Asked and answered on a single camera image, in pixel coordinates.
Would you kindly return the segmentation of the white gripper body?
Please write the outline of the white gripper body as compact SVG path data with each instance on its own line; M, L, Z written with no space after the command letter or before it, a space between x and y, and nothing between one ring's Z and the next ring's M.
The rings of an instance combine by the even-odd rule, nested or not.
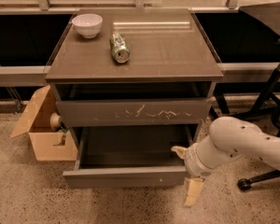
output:
M212 144L194 143L186 150L184 163L191 176L206 179L214 172L213 168L204 163L213 149Z

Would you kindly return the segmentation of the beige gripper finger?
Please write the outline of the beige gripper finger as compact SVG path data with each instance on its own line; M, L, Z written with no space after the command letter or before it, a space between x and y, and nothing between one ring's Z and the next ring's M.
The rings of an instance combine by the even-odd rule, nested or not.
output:
M171 150L176 153L176 155L181 159L184 160L186 156L187 149L185 147L180 146L173 146Z
M191 177L185 179L186 197L184 205L192 207L203 190L204 180L199 177Z

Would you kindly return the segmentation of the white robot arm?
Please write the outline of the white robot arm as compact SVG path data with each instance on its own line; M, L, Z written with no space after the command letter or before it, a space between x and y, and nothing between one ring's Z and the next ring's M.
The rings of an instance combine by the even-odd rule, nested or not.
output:
M280 137L264 133L259 126L234 117L215 119L208 135L190 147L173 146L171 150L184 161L190 178L184 205L192 207L202 192L204 180L221 164L236 161L243 155L274 168L264 175L240 179L240 190L249 190L253 183L280 176Z

